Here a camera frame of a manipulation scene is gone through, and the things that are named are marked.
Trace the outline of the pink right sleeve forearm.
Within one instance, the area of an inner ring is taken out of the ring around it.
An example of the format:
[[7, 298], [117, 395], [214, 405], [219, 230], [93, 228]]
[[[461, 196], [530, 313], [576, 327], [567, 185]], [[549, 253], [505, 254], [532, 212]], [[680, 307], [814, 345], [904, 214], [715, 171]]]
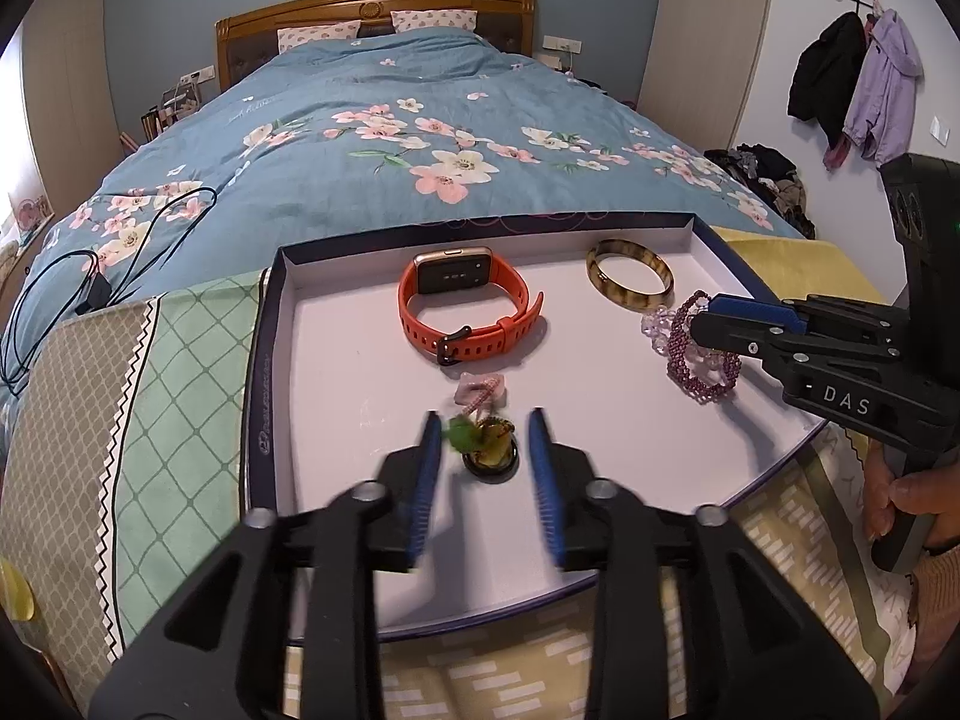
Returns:
[[934, 548], [914, 566], [911, 619], [916, 622], [916, 644], [905, 691], [918, 684], [947, 647], [957, 629], [960, 605], [958, 539]]

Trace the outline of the right hand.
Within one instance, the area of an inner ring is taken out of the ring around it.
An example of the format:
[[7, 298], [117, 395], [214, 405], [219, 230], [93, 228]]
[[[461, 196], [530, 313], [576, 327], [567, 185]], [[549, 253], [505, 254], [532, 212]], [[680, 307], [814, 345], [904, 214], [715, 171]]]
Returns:
[[864, 461], [864, 535], [869, 541], [892, 529], [895, 512], [932, 515], [928, 550], [950, 550], [960, 536], [960, 475], [957, 463], [896, 478], [885, 445], [871, 440]]

